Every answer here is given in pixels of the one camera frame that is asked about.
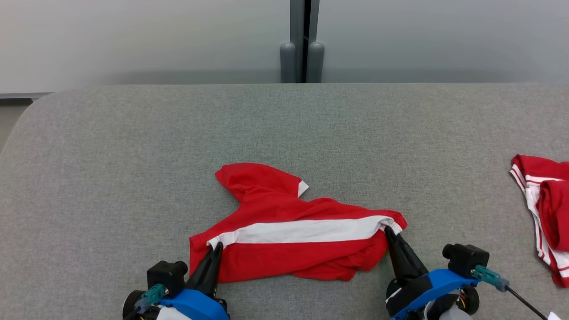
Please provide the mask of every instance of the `gray wall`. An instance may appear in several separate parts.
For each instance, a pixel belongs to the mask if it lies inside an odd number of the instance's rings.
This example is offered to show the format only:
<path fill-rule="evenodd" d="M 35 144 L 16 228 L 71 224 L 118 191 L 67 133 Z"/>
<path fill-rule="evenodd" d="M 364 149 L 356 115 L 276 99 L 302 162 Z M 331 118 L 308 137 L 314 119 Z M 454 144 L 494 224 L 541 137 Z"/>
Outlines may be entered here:
<path fill-rule="evenodd" d="M 0 97 L 97 84 L 278 83 L 289 10 L 287 0 L 1 0 Z"/>
<path fill-rule="evenodd" d="M 320 0 L 323 82 L 569 81 L 566 0 Z"/>

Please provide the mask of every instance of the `teal connector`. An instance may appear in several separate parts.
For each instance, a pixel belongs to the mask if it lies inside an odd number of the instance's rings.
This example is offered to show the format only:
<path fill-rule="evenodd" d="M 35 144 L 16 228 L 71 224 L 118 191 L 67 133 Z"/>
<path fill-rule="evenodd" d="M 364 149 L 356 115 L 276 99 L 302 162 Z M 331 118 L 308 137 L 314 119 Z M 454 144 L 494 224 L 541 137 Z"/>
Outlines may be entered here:
<path fill-rule="evenodd" d="M 482 265 L 477 265 L 472 272 L 474 278 L 495 286 L 498 291 L 506 292 L 506 286 L 510 284 L 510 281 Z"/>
<path fill-rule="evenodd" d="M 141 299 L 134 304 L 134 308 L 135 310 L 138 310 L 138 314 L 144 313 L 153 303 L 160 301 L 160 299 L 162 299 L 166 294 L 168 294 L 168 289 L 163 285 L 154 285 L 152 288 L 148 289 L 147 292 L 142 294 Z"/>

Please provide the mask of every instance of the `folded red clothing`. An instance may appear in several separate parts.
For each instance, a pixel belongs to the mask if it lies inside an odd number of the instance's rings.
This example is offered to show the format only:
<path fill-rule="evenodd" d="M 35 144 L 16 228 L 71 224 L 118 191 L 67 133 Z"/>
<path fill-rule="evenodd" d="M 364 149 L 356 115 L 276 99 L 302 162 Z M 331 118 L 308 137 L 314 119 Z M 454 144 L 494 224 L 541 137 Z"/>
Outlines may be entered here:
<path fill-rule="evenodd" d="M 538 256 L 553 281 L 569 288 L 569 162 L 516 155 L 510 173 L 534 218 Z"/>
<path fill-rule="evenodd" d="M 536 207 L 551 249 L 569 252 L 569 181 L 542 182 Z"/>
<path fill-rule="evenodd" d="M 387 252 L 383 230 L 401 232 L 399 212 L 369 210 L 321 198 L 299 199 L 302 179 L 257 163 L 223 166 L 217 180 L 240 202 L 211 229 L 189 238 L 190 272 L 209 246 L 224 245 L 219 282 L 294 274 L 318 280 L 350 280 L 370 270 Z"/>

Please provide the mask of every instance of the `gray fabric surface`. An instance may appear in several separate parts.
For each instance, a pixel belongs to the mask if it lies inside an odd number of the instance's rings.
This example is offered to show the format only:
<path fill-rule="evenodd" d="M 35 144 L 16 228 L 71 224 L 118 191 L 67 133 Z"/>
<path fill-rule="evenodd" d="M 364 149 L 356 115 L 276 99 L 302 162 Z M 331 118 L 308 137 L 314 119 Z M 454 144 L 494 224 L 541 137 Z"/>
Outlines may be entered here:
<path fill-rule="evenodd" d="M 188 260 L 188 237 L 237 202 L 226 163 L 302 177 L 303 199 L 404 214 L 430 269 L 474 244 L 544 313 L 569 318 L 535 255 L 511 158 L 569 159 L 569 87 L 327 84 L 99 87 L 32 104 L 0 154 L 0 318 L 118 319 L 146 270 Z M 388 319 L 389 259 L 350 282 L 282 276 L 221 284 L 232 319 Z M 476 319 L 535 319 L 479 287 Z"/>

